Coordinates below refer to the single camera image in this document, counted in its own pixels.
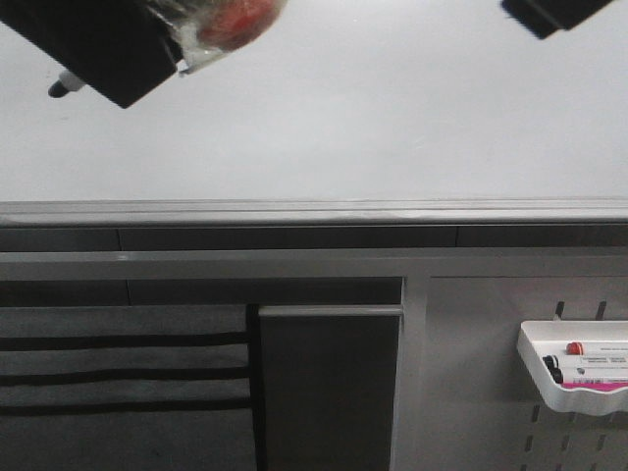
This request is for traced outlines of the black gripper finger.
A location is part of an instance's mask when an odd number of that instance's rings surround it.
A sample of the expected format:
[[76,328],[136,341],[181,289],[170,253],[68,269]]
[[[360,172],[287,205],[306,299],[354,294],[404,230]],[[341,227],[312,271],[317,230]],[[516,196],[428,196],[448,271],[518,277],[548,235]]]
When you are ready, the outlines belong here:
[[544,40],[559,30],[571,30],[595,15],[611,0],[502,0],[502,9],[535,37]]
[[123,109],[183,58],[141,1],[3,1],[1,22]]

